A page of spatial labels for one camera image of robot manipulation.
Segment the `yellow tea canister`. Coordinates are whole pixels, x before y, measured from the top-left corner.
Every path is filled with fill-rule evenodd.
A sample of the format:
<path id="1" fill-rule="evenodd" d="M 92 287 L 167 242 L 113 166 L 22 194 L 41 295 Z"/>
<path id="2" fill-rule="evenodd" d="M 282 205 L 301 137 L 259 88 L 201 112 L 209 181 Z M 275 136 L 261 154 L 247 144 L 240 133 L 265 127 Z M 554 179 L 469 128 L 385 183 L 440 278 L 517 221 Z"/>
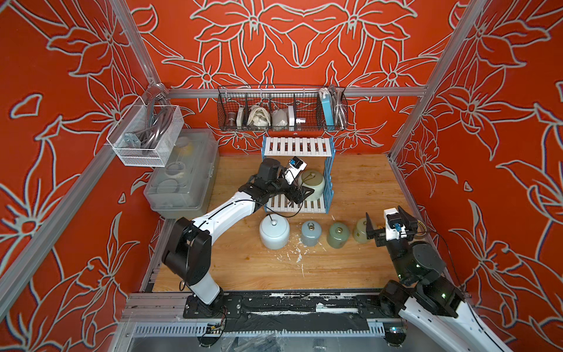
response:
<path id="1" fill-rule="evenodd" d="M 360 244 L 366 244 L 366 243 L 369 242 L 369 239 L 367 238 L 367 219 L 366 218 L 361 218 L 360 220 L 358 220 L 356 222 L 356 225 L 355 225 L 354 231 L 353 231 L 353 239 Z"/>

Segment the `cream round ceramic jar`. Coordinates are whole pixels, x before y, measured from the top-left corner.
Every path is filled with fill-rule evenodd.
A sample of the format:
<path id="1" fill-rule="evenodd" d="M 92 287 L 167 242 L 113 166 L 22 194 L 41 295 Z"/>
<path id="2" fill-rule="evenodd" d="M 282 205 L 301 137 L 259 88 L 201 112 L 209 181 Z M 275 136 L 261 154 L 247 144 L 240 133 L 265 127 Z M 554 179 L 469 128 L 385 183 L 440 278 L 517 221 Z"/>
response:
<path id="1" fill-rule="evenodd" d="M 307 194 L 306 201 L 317 201 L 325 189 L 325 178 L 322 172 L 317 170 L 304 170 L 298 178 L 300 186 L 312 189 L 312 192 L 305 191 Z"/>

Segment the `green tea canister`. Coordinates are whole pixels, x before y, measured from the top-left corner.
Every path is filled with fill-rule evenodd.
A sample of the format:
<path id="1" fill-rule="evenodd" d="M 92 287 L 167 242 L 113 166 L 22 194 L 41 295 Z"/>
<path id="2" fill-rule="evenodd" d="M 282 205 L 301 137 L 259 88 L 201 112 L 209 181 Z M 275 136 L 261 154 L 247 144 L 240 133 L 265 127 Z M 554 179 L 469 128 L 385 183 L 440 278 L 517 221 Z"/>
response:
<path id="1" fill-rule="evenodd" d="M 329 228 L 327 243 L 334 249 L 341 249 L 347 243 L 349 237 L 350 230 L 347 225 L 338 221 Z"/>

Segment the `grey-blue tea canister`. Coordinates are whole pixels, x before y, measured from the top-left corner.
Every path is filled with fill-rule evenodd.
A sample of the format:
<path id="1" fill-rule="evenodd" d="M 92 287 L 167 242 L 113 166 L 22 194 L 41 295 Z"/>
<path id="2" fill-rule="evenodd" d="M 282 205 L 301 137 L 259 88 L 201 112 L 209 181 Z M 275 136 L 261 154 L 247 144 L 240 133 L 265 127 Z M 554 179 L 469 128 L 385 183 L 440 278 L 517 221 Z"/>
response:
<path id="1" fill-rule="evenodd" d="M 322 227 L 313 220 L 305 221 L 301 227 L 301 242 L 304 246 L 316 246 L 322 234 Z"/>

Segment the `pale blue round ceramic jar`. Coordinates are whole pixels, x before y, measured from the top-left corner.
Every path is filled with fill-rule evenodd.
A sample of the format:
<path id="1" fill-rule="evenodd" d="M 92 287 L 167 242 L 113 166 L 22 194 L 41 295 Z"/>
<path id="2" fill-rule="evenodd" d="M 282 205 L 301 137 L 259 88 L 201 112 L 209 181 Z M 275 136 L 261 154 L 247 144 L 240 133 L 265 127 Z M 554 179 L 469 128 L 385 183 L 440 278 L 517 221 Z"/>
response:
<path id="1" fill-rule="evenodd" d="M 260 223 L 262 244 L 272 250 L 285 247 L 290 238 L 290 224 L 278 214 L 268 214 Z"/>

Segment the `blue white picket shelf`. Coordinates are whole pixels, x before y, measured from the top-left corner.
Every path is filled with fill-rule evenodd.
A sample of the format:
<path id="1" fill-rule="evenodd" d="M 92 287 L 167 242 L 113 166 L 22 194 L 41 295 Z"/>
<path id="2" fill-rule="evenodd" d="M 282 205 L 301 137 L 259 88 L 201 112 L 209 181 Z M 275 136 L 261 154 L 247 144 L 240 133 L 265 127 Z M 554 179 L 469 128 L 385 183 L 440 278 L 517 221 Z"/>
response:
<path id="1" fill-rule="evenodd" d="M 278 213 L 294 213 L 300 211 L 301 214 L 327 214 L 331 209 L 334 198 L 332 182 L 332 167 L 334 165 L 335 146 L 332 137 L 266 137 L 262 143 L 262 158 L 289 157 L 290 162 L 287 167 L 290 169 L 289 176 L 299 186 L 299 180 L 306 179 L 305 171 L 307 164 L 304 158 L 325 158 L 323 180 L 323 192 L 319 194 L 317 200 L 306 199 L 302 204 L 297 205 L 291 202 L 287 196 L 278 195 L 271 198 L 265 209 Z"/>

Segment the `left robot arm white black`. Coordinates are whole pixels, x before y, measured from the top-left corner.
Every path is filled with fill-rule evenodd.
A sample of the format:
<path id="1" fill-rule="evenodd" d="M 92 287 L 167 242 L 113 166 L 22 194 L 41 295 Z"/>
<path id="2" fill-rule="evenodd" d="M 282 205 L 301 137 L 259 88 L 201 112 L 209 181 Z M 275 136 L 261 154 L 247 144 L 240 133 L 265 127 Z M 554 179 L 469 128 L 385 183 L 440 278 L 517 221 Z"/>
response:
<path id="1" fill-rule="evenodd" d="M 284 195 L 301 205 L 314 191 L 298 185 L 298 176 L 306 162 L 295 156 L 283 167 L 273 158 L 265 158 L 256 174 L 225 203 L 211 212 L 189 220 L 180 218 L 172 228 L 161 262 L 181 278 L 199 301 L 211 308 L 223 306 L 224 291 L 210 273 L 214 243 L 240 220 L 265 207 L 268 201 Z"/>

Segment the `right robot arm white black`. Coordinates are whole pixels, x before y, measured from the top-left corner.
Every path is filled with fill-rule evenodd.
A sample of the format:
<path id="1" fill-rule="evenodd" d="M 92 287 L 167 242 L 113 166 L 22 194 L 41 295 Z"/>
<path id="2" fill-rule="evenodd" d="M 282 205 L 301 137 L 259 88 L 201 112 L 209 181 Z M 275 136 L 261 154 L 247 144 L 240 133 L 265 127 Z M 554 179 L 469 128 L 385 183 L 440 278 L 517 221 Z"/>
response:
<path id="1" fill-rule="evenodd" d="M 446 351 L 508 351 L 444 276 L 446 264 L 433 245 L 415 240 L 418 220 L 400 206 L 386 209 L 384 219 L 381 229 L 368 216 L 364 221 L 367 239 L 387 249 L 397 274 L 379 293 L 382 313 L 415 325 Z"/>

